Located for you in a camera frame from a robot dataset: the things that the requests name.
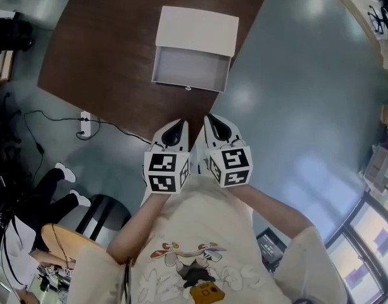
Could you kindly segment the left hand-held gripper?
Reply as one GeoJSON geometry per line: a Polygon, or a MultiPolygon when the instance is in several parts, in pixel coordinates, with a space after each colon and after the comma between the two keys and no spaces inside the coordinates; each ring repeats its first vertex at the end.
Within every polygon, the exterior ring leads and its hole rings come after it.
{"type": "Polygon", "coordinates": [[[177,119],[154,134],[150,149],[144,153],[144,178],[151,193],[179,194],[189,175],[189,123],[177,119]]]}

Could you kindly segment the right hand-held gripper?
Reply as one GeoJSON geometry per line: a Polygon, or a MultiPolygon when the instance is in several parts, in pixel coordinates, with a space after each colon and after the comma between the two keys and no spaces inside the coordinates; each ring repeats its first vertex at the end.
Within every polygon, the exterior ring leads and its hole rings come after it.
{"type": "Polygon", "coordinates": [[[253,161],[249,146],[241,139],[238,127],[220,115],[204,117],[208,170],[220,187],[234,187],[249,183],[253,161]],[[222,145],[225,140],[231,143],[222,145]]]}

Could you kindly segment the person's right forearm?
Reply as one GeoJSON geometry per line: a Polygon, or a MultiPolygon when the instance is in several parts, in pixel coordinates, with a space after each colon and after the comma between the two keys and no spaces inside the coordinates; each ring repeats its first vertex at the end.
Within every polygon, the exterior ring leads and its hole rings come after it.
{"type": "Polygon", "coordinates": [[[228,190],[291,239],[313,227],[301,212],[250,185],[234,186],[228,190]]]}

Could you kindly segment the person's left forearm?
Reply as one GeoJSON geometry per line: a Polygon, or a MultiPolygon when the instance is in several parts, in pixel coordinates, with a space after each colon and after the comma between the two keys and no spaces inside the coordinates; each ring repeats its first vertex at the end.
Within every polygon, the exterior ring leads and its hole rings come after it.
{"type": "Polygon", "coordinates": [[[136,259],[145,245],[153,225],[160,215],[170,194],[150,194],[138,212],[112,239],[106,252],[117,263],[123,265],[136,259]]]}

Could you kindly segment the white power strip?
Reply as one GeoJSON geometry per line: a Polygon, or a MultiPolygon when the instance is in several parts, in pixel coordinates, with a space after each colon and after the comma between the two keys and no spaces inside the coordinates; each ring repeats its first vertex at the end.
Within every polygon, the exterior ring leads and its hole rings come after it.
{"type": "Polygon", "coordinates": [[[91,114],[88,111],[82,111],[80,114],[80,134],[82,137],[91,136],[91,114]]]}

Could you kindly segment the black round stool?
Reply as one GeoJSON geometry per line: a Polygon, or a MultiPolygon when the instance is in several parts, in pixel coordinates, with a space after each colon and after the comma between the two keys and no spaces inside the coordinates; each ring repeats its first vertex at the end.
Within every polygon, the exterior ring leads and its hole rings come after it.
{"type": "Polygon", "coordinates": [[[75,231],[106,248],[131,217],[127,207],[118,200],[97,194],[75,231]]]}

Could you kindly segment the person's cream printed shirt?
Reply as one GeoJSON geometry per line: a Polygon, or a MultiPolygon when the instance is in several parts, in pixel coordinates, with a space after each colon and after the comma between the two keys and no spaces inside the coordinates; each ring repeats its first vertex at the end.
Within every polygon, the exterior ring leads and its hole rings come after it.
{"type": "Polygon", "coordinates": [[[67,304],[347,304],[315,226],[290,238],[269,272],[253,231],[256,211],[228,189],[190,176],[137,258],[123,265],[106,250],[84,248],[67,304]]]}

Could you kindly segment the dark wooden table white legs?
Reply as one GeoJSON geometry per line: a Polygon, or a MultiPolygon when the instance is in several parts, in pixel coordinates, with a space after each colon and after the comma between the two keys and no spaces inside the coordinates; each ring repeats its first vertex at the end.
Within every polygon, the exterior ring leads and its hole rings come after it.
{"type": "Polygon", "coordinates": [[[242,46],[264,0],[69,0],[44,57],[38,86],[146,139],[176,119],[193,143],[216,93],[152,83],[163,6],[239,18],[242,46]]]}

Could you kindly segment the black device with screen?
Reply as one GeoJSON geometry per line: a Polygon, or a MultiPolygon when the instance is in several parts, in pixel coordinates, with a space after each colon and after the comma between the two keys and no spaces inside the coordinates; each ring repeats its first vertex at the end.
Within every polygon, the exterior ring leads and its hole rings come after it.
{"type": "Polygon", "coordinates": [[[257,236],[257,243],[264,266],[268,270],[275,270],[284,255],[286,245],[269,227],[257,236]]]}

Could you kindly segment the round light wooden table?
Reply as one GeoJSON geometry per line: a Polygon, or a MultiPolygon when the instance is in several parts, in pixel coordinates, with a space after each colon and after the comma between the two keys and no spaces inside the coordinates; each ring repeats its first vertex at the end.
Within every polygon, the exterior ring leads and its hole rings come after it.
{"type": "Polygon", "coordinates": [[[77,262],[84,248],[105,251],[95,241],[57,224],[44,225],[41,236],[52,255],[68,262],[77,262]]]}

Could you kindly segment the slatted wooden rack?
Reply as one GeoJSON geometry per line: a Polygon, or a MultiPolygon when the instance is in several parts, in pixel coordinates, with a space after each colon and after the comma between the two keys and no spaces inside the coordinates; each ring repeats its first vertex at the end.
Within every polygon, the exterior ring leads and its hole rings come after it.
{"type": "Polygon", "coordinates": [[[0,52],[0,84],[10,80],[14,54],[14,51],[0,52]]]}

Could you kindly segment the black office chair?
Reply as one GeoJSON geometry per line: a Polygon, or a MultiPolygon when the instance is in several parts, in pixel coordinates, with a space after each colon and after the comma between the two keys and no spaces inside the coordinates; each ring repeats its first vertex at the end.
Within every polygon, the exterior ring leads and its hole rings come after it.
{"type": "Polygon", "coordinates": [[[384,35],[385,30],[388,31],[388,11],[384,7],[380,7],[376,11],[372,5],[369,5],[367,12],[368,18],[373,26],[373,31],[376,34],[384,35]]]}

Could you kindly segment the window with black frame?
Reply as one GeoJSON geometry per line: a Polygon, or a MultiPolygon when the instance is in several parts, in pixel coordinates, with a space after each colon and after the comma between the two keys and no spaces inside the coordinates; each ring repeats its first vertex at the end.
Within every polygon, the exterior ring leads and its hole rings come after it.
{"type": "Polygon", "coordinates": [[[347,304],[388,304],[388,210],[365,193],[326,242],[347,304]]]}

